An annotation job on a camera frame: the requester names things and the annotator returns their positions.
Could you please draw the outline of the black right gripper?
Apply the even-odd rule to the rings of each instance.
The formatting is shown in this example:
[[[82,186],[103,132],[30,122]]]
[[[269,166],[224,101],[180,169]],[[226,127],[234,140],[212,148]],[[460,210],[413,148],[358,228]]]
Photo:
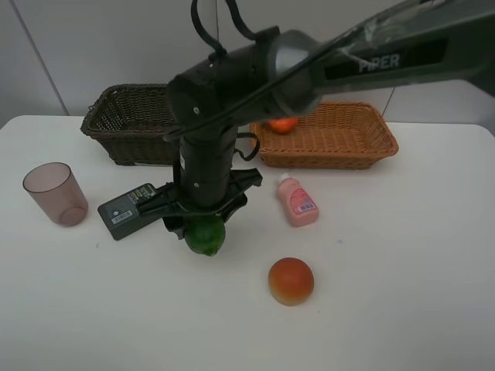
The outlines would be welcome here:
[[[262,182],[256,168],[233,170],[232,159],[238,154],[248,162],[259,149],[256,134],[239,133],[236,128],[208,141],[184,137],[179,143],[179,162],[173,166],[173,182],[140,203],[139,215],[164,216],[165,228],[179,240],[185,238],[187,218],[184,216],[217,215],[227,223],[247,205],[245,192]]]

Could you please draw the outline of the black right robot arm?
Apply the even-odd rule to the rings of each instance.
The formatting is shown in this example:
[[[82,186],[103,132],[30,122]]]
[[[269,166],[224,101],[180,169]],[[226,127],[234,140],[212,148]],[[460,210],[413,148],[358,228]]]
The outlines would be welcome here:
[[[326,43],[297,30],[252,32],[236,3],[228,6],[250,45],[228,52],[195,23],[213,54],[167,84],[173,181],[138,205],[140,216],[163,219],[179,237],[190,217],[228,220],[261,184],[258,170],[232,167],[240,126],[299,116],[347,91],[465,80],[494,92],[492,1],[405,1]]]

